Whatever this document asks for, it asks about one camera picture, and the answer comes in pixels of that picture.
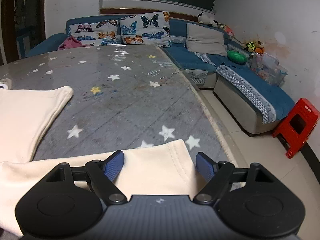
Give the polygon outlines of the cream white sweatshirt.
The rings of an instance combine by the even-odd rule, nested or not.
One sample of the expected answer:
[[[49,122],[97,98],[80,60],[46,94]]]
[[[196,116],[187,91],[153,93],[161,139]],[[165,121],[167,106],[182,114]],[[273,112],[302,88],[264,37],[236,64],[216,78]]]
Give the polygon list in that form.
[[[126,87],[73,98],[40,142],[33,161],[1,164],[1,228],[21,235],[15,206],[60,162],[82,166],[122,150],[116,185],[133,194],[194,196],[204,179],[194,166],[215,134],[190,87]]]

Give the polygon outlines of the grey star pattern table cover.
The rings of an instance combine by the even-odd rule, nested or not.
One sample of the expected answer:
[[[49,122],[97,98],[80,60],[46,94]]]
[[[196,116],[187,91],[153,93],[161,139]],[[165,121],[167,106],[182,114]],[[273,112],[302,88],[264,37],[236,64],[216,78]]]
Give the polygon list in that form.
[[[69,86],[71,100],[45,133],[35,160],[76,157],[181,139],[192,158],[235,159],[196,86],[151,45],[53,51],[1,66],[12,89]]]

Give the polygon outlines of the blue sectional sofa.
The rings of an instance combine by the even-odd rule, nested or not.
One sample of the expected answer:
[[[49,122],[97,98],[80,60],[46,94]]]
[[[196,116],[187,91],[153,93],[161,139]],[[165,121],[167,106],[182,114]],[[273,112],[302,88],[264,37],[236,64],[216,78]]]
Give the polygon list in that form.
[[[32,48],[27,56],[57,50],[68,37],[67,27],[71,24],[96,23],[103,20],[119,21],[124,17],[126,16],[89,16],[68,20],[64,33],[47,38]],[[186,48],[187,24],[191,23],[222,32],[226,51],[239,52],[239,45],[231,41],[225,31],[204,24],[174,19],[171,16],[169,22],[171,47],[161,48],[179,68],[185,70],[195,83],[202,87],[211,87],[248,134],[256,135],[271,131],[288,116],[295,102],[280,87],[269,85],[254,74],[249,64],[237,64],[230,61],[227,56],[190,52]],[[117,45],[120,44],[125,43],[121,39],[119,24]]]

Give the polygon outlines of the red plastic stool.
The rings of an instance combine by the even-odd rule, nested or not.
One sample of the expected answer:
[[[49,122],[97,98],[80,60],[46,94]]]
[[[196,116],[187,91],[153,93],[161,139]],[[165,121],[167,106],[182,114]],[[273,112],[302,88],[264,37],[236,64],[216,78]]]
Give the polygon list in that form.
[[[319,121],[319,111],[307,99],[300,98],[272,133],[272,137],[281,136],[286,142],[285,155],[291,159],[305,145]]]

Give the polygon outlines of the green bowl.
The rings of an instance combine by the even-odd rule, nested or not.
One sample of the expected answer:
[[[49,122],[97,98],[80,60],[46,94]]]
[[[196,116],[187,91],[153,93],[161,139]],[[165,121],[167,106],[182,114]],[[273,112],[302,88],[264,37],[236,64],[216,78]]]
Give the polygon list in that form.
[[[248,57],[246,55],[242,55],[239,52],[233,50],[227,51],[227,57],[230,61],[237,64],[245,64],[248,60]]]

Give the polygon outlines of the clear plastic storage box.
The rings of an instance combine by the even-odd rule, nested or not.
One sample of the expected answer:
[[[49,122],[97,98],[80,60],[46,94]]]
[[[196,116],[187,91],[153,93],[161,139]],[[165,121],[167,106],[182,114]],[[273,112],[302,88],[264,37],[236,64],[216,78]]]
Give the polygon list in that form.
[[[250,70],[267,82],[269,85],[279,87],[285,76],[287,69],[279,64],[279,60],[268,54],[253,53]]]

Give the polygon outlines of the yellow orange toys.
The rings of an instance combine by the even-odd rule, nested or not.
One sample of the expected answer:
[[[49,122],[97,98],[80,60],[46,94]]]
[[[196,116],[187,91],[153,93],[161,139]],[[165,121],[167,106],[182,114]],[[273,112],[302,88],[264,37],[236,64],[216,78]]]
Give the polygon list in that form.
[[[249,53],[257,53],[262,55],[264,53],[264,44],[260,40],[252,40],[245,42],[241,48]]]

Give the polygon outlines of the plain grey pillow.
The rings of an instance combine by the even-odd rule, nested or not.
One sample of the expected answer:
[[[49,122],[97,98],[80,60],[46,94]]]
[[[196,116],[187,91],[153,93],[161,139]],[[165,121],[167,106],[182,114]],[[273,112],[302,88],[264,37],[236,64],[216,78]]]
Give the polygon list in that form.
[[[227,56],[222,32],[196,24],[187,24],[186,48],[190,52]]]

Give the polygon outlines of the pink garment on sofa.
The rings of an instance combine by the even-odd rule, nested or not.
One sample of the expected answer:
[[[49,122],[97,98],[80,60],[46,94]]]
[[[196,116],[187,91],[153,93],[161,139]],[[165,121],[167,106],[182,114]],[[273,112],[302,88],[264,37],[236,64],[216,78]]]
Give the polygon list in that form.
[[[79,47],[90,47],[90,46],[94,46],[94,44],[93,43],[82,44],[75,37],[69,36],[58,46],[58,50],[66,50],[66,49],[79,48]]]

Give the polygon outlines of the left butterfly pattern pillow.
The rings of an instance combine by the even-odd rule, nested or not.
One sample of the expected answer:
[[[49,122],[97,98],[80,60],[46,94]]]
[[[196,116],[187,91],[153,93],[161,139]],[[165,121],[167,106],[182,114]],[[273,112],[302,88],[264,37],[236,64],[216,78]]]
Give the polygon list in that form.
[[[96,23],[78,23],[67,27],[67,35],[83,45],[105,46],[118,43],[118,20],[103,20]]]

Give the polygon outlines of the butterfly pattern pillow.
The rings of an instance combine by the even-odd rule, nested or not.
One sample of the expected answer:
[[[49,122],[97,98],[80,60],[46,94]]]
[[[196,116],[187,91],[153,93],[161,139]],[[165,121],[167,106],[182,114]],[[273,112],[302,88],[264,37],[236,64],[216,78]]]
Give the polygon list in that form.
[[[103,20],[96,23],[78,23],[67,27],[67,35],[83,45],[105,46],[118,43],[118,20]]]
[[[170,12],[157,11],[126,16],[119,20],[121,39],[125,44],[152,44],[171,47]]]

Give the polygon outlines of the right butterfly pattern pillow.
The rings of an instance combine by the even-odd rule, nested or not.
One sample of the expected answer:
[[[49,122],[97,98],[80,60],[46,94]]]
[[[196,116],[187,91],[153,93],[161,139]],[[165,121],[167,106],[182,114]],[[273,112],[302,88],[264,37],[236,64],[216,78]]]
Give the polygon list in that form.
[[[121,39],[125,44],[152,44],[171,47],[170,12],[157,11],[126,16],[119,20]]]

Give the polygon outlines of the black white plush toy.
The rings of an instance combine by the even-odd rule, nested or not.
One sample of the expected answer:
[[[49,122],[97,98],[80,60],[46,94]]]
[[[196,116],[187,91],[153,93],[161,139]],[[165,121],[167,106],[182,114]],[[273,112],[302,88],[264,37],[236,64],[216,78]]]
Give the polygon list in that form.
[[[207,14],[204,12],[198,14],[197,20],[199,24],[204,24],[210,27],[217,27],[219,28],[221,23],[217,22],[214,18],[210,18]]]

